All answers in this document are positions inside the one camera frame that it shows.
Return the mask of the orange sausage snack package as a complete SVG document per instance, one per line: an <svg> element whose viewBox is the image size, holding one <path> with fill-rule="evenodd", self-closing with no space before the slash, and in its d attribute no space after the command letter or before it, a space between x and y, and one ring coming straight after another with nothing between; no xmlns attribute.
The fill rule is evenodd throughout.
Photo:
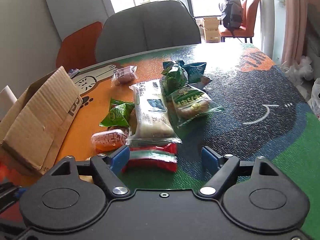
<svg viewBox="0 0 320 240"><path fill-rule="evenodd" d="M97 153L110 152L125 145L128 135L125 129L103 131L92 135L91 144Z"/></svg>

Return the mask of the red green snack package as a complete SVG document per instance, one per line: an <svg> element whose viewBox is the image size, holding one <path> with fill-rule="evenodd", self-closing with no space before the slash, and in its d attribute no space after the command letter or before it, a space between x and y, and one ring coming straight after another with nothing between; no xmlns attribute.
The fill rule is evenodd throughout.
<svg viewBox="0 0 320 240"><path fill-rule="evenodd" d="M131 147L129 161L121 171L125 172L129 167L157 167L176 172L177 144L171 142L163 146Z"/></svg>

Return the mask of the light green snack packet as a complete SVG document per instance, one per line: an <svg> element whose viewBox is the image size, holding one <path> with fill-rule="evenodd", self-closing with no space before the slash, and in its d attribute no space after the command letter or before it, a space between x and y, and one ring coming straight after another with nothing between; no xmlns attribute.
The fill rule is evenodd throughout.
<svg viewBox="0 0 320 240"><path fill-rule="evenodd" d="M129 127L130 115L135 108L133 102L112 98L107 116L100 122L101 127Z"/></svg>

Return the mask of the long white cake package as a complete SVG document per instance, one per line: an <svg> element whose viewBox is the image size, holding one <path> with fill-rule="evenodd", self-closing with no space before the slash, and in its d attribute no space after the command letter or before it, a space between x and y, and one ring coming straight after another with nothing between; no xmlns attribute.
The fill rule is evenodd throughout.
<svg viewBox="0 0 320 240"><path fill-rule="evenodd" d="M136 131L127 138L130 146L160 146L182 141L171 126L159 79L132 84Z"/></svg>

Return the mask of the green pancake snack package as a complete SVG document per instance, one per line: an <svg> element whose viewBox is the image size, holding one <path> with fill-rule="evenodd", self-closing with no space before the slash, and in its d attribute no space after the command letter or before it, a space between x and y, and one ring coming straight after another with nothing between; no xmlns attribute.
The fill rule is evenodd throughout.
<svg viewBox="0 0 320 240"><path fill-rule="evenodd" d="M177 115L177 126L182 127L196 118L223 111L209 95L192 85L186 85L171 94L171 100Z"/></svg>

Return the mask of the purple pastry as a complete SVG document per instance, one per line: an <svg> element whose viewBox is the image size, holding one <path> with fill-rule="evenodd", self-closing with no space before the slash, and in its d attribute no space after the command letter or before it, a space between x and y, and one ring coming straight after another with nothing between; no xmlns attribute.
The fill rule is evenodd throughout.
<svg viewBox="0 0 320 240"><path fill-rule="evenodd" d="M137 66L127 66L116 70L112 76L111 86L116 87L134 81L137 78L136 70Z"/></svg>

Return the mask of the blue snack packet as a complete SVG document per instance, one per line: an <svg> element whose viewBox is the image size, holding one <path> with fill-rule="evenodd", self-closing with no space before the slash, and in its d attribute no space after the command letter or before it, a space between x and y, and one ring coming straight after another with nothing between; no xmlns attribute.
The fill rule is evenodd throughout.
<svg viewBox="0 0 320 240"><path fill-rule="evenodd" d="M169 70L169 67L178 64L184 70L188 77L188 84L193 85L198 89L204 89L212 80L204 75L206 69L206 62L195 62L185 64L183 60L165 61L163 62L163 69Z"/></svg>

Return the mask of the green avocado snack packet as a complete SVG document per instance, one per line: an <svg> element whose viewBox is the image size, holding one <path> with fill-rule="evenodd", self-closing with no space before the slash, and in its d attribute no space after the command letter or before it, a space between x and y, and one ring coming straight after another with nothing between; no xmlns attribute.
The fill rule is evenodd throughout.
<svg viewBox="0 0 320 240"><path fill-rule="evenodd" d="M185 75L184 69L179 64L174 64L165 68L162 75L164 75L163 88L166 96L169 96L171 93L188 83L188 78Z"/></svg>

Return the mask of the blue tissue packet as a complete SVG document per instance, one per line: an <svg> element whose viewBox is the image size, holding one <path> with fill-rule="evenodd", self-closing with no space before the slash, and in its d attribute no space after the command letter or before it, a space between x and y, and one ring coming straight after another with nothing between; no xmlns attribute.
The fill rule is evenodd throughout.
<svg viewBox="0 0 320 240"><path fill-rule="evenodd" d="M80 73L80 70L78 69L71 69L68 72L69 77L72 79L73 77L77 76Z"/></svg>

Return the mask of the cardboard boxes on floor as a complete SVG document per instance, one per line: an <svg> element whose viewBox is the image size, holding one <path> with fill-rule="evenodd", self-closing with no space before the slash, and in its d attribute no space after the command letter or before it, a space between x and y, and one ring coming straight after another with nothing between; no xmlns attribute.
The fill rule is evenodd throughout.
<svg viewBox="0 0 320 240"><path fill-rule="evenodd" d="M217 17L204 17L202 28L204 31L204 39L207 43L217 43L221 41L218 27L220 20Z"/></svg>

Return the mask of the white paper towel roll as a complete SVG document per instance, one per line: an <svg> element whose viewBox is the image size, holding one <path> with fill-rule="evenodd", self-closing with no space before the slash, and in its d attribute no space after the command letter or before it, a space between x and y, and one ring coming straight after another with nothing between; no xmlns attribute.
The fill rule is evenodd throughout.
<svg viewBox="0 0 320 240"><path fill-rule="evenodd" d="M15 94L6 85L0 92L0 120L2 121L14 103L17 101Z"/></svg>

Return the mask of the orange chair by window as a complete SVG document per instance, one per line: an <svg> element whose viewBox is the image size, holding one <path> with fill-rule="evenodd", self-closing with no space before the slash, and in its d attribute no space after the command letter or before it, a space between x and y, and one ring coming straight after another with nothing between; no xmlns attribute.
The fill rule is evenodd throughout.
<svg viewBox="0 0 320 240"><path fill-rule="evenodd" d="M218 32L221 42L226 38L243 38L252 43L254 36L257 9L260 0L253 0L247 5L247 0L221 0L219 9L221 12Z"/></svg>

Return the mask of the dark backpack on chair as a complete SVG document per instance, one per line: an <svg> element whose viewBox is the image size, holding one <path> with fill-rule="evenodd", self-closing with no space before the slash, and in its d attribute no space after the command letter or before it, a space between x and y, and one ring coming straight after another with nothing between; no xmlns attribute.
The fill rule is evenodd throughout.
<svg viewBox="0 0 320 240"><path fill-rule="evenodd" d="M219 3L221 21L225 28L234 30L242 24L243 7L240 0L221 0Z"/></svg>

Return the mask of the pink curtain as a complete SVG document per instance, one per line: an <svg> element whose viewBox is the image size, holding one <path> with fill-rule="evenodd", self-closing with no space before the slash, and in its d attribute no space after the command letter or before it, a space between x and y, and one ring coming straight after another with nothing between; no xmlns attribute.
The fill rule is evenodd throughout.
<svg viewBox="0 0 320 240"><path fill-rule="evenodd" d="M319 0L286 0L286 23L282 63L300 62L305 48L308 5L319 8Z"/></svg>

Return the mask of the white board against wall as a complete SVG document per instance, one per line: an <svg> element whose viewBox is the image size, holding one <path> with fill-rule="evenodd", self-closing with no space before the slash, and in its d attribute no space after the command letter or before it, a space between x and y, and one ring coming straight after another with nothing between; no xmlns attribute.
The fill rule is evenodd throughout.
<svg viewBox="0 0 320 240"><path fill-rule="evenodd" d="M94 22L102 24L114 14L111 0L46 0L61 40Z"/></svg>

